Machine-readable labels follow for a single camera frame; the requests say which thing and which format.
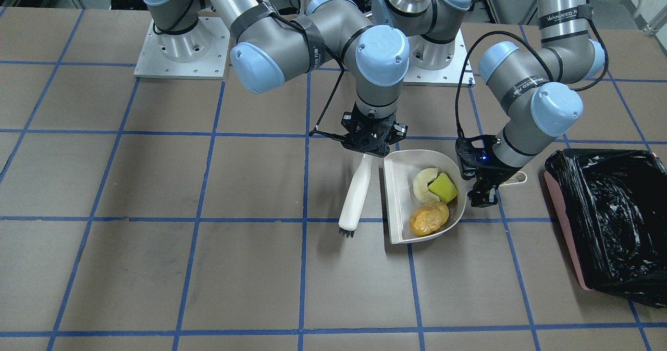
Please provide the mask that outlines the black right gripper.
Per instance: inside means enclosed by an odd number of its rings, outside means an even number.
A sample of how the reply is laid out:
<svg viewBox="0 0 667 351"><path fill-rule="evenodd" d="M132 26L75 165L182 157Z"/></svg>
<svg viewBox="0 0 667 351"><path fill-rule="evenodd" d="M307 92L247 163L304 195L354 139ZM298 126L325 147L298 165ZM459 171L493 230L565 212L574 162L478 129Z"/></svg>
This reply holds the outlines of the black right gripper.
<svg viewBox="0 0 667 351"><path fill-rule="evenodd" d="M396 112L377 119L374 114L363 114L356 106L343 114L341 125L347 131L341 141L345 149L376 157L386 157L390 146L405 139L408 130L407 125L396 122Z"/></svg>

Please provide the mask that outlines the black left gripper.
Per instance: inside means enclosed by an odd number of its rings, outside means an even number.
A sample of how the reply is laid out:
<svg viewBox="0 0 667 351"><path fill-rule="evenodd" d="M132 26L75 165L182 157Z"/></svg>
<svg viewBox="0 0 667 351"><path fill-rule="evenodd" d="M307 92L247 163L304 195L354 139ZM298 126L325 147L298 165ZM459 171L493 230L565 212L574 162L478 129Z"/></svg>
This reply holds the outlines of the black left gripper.
<svg viewBox="0 0 667 351"><path fill-rule="evenodd" d="M495 135L458 137L455 149L463 179L476 179L467 193L470 206L487 208L498 204L498 185L509 180L519 171L503 163L493 151L501 139Z"/></svg>

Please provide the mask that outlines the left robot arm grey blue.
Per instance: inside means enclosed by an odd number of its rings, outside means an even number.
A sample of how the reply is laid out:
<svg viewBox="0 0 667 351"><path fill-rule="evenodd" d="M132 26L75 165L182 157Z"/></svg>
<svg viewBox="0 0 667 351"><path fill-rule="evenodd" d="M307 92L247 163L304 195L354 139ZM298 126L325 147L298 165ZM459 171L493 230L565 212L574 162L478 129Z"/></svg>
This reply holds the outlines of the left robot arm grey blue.
<svg viewBox="0 0 667 351"><path fill-rule="evenodd" d="M578 89L584 78L603 77L608 55L601 39L589 38L590 0L537 0L540 47L517 35L488 48L477 71L509 120L496 135L465 137L457 125L460 173L475 180L467 196L474 208L498 203L499 185L515 175L581 116ZM409 37L412 61L436 65L452 54L465 13L474 0L372 0L376 24L400 29Z"/></svg>

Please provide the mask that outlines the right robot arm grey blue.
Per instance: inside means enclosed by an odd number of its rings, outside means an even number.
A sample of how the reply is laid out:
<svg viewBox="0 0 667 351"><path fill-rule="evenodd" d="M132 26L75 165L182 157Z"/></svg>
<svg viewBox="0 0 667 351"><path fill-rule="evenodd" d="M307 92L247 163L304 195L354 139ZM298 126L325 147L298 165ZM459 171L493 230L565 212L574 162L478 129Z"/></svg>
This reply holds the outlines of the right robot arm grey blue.
<svg viewBox="0 0 667 351"><path fill-rule="evenodd" d="M269 0L143 0L152 15L137 77L217 78L230 62L252 93L264 93L329 60L355 78L357 99L341 118L344 135L312 134L346 149L385 157L403 140L396 121L409 41L374 25L352 0L312 0L303 16L282 17Z"/></svg>

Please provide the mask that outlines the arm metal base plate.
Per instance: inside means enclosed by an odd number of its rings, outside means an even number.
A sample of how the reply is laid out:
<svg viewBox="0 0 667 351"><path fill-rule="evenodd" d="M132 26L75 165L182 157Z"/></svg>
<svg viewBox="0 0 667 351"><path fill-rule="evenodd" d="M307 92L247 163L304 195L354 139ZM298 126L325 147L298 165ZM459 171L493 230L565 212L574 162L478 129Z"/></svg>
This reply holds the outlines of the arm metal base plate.
<svg viewBox="0 0 667 351"><path fill-rule="evenodd" d="M476 81L467 57L462 31L446 44L428 42L422 36L408 38L410 63L403 78L404 85L414 86L474 86Z"/></svg>
<svg viewBox="0 0 667 351"><path fill-rule="evenodd" d="M222 80L227 66L230 33L221 19L200 17L182 35L157 35L153 24L140 50L138 78Z"/></svg>

